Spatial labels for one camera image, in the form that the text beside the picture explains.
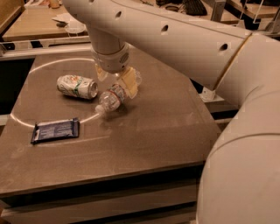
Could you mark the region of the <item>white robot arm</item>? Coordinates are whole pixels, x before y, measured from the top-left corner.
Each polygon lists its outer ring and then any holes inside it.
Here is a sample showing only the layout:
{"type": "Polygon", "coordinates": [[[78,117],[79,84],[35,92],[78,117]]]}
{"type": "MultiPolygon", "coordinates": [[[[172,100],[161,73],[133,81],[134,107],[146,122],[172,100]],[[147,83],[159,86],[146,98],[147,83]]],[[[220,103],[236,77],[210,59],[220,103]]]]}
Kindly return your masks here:
{"type": "Polygon", "coordinates": [[[280,224],[280,42],[132,0],[63,4],[103,70],[133,45],[238,106],[206,160],[197,223],[280,224]]]}

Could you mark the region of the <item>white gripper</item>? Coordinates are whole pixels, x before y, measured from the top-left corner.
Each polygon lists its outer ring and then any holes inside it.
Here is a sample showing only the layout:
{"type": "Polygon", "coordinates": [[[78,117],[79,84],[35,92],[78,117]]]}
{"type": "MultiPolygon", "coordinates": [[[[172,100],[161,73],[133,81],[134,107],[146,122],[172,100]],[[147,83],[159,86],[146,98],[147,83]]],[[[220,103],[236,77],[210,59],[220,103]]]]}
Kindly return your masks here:
{"type": "Polygon", "coordinates": [[[123,71],[130,62],[130,46],[125,43],[119,51],[107,54],[97,52],[95,49],[92,49],[91,52],[97,64],[95,70],[98,80],[104,81],[108,77],[108,73],[121,72],[117,82],[124,89],[126,95],[133,99],[138,92],[136,70],[133,67],[128,67],[123,71]]]}

